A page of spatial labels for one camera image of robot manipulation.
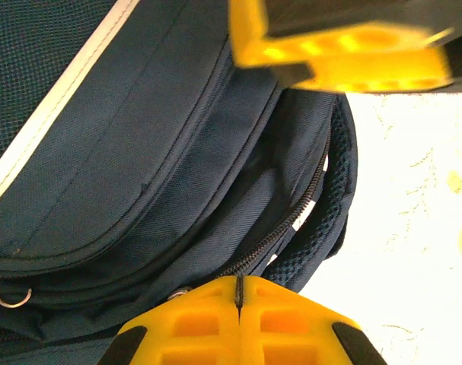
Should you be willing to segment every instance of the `backpack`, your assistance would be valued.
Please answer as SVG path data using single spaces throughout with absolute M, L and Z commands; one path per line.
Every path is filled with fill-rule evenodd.
M 225 1 L 0 0 L 0 363 L 97 363 L 222 275 L 299 291 L 356 178 L 346 97 L 235 68 Z

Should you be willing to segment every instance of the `padded strap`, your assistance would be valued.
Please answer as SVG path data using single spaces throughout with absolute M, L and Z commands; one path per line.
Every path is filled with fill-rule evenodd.
M 331 122 L 329 169 L 311 215 L 263 277 L 299 291 L 329 255 L 341 232 L 354 196 L 358 158 L 355 129 L 345 96 L 338 96 Z

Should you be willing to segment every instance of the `yellow plastic object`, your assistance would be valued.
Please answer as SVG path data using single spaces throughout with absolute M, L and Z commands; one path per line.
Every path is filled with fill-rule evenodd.
M 352 365 L 333 324 L 351 319 L 258 277 L 203 285 L 126 323 L 147 328 L 131 365 Z
M 271 38 L 263 0 L 229 0 L 234 62 L 242 68 L 306 64 L 312 78 L 292 87 L 385 92 L 431 90 L 452 82 L 442 47 L 427 48 L 451 30 L 372 21 Z

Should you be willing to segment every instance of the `floral patterned surface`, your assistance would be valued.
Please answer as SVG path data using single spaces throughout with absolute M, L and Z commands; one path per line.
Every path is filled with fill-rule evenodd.
M 362 324 L 390 365 L 462 365 L 462 94 L 349 100 L 346 241 L 302 293 Z

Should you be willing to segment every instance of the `yellow clamp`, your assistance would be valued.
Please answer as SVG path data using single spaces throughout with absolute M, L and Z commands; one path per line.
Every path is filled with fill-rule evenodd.
M 126 323 L 99 365 L 385 365 L 358 325 L 258 277 L 223 277 Z
M 275 11 L 278 15 L 271 17 L 266 6 L 281 8 Z M 361 10 L 361 6 L 354 2 L 352 9 Z M 340 13 L 339 6 L 331 4 L 329 8 L 317 2 L 230 0 L 235 64 L 242 68 L 272 67 L 284 86 L 329 92 L 407 92 L 436 89 L 453 82 L 444 47 L 435 45 L 454 32 L 453 27 L 434 33 L 425 26 L 367 19 L 347 24 L 339 19 L 336 27 L 310 24 L 312 31 L 273 35 L 279 29 L 274 26 L 278 30 L 273 30 L 272 21 L 290 17 L 287 12 L 297 18 L 297 29 L 305 29 L 300 24 L 304 23 L 299 17 L 301 12 L 325 11 L 323 18 Z

